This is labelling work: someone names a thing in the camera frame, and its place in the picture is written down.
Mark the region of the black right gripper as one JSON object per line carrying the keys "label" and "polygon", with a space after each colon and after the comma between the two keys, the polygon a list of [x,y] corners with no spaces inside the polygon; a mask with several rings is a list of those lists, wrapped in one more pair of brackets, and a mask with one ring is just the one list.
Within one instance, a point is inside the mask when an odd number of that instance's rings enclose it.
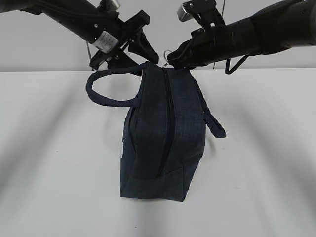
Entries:
{"label": "black right gripper", "polygon": [[202,55],[212,49],[215,37],[222,31],[222,25],[201,27],[191,32],[191,38],[180,44],[179,48],[167,56],[169,65],[174,69],[194,69],[207,66],[202,62]]}

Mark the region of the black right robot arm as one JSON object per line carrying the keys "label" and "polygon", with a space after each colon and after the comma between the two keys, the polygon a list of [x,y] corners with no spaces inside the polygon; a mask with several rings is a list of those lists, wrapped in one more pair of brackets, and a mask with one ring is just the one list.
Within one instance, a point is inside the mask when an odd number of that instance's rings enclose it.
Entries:
{"label": "black right robot arm", "polygon": [[181,22],[195,19],[201,28],[167,56],[175,69],[226,61],[225,73],[230,75],[250,56],[316,44],[314,0],[283,0],[228,25],[214,0],[185,2],[177,15]]}

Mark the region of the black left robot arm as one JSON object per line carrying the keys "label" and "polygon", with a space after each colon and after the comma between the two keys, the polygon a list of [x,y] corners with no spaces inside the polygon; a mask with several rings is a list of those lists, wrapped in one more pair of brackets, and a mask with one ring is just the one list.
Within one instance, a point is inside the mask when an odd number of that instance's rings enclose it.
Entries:
{"label": "black left robot arm", "polygon": [[22,11],[33,15],[45,14],[87,44],[97,48],[90,59],[90,67],[98,70],[103,63],[108,68],[127,68],[137,63],[126,53],[139,55],[157,64],[158,55],[148,42],[143,27],[150,23],[149,15],[140,10],[122,21],[117,0],[102,0],[95,7],[87,0],[2,0],[0,11]]}

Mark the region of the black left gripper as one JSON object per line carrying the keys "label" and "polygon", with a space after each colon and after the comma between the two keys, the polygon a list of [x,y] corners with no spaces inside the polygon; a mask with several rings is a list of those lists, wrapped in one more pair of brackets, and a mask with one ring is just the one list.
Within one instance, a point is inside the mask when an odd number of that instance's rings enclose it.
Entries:
{"label": "black left gripper", "polygon": [[90,59],[89,66],[98,69],[104,62],[108,68],[130,68],[138,66],[124,50],[139,55],[153,64],[158,63],[158,55],[148,42],[143,27],[150,22],[149,15],[140,10],[127,21],[119,19],[116,11],[96,10],[100,22],[94,23],[94,29],[100,31],[92,43],[98,49]]}

